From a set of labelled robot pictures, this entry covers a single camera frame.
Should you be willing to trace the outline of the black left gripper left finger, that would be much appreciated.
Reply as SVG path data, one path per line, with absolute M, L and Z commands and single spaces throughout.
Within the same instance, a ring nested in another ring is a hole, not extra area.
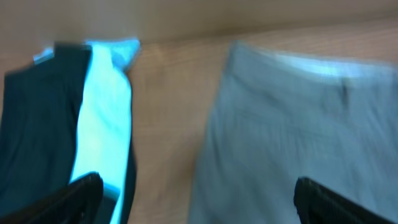
M 92 224 L 103 198 L 103 180 L 90 172 L 54 194 L 1 218 L 1 224 Z

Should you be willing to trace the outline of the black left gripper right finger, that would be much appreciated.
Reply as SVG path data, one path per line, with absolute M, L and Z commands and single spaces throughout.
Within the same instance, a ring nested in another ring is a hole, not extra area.
M 394 224 L 308 177 L 297 179 L 294 205 L 301 224 Z

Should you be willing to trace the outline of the grey shorts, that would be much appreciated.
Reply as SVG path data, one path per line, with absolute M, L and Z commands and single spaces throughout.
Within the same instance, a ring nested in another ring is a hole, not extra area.
M 229 51 L 196 162 L 189 223 L 298 223 L 307 176 L 397 221 L 397 66 Z

